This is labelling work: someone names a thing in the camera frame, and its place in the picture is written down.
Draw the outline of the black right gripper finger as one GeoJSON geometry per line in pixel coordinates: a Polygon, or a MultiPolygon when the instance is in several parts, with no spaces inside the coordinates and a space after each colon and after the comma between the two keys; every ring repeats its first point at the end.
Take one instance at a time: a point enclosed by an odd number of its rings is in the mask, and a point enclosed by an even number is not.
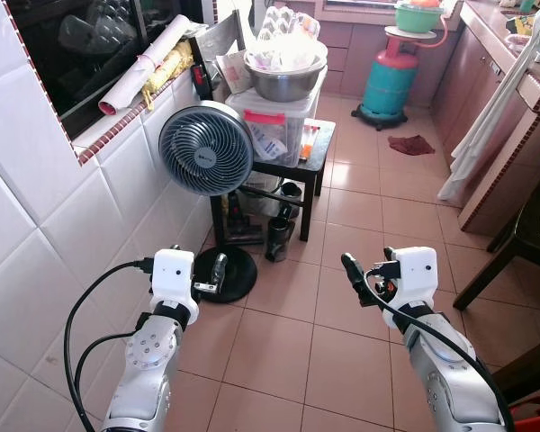
{"type": "Polygon", "coordinates": [[[365,280],[365,271],[351,254],[340,256],[340,263],[346,271],[347,280],[356,293],[365,293],[368,289],[368,283],[365,280]]]}

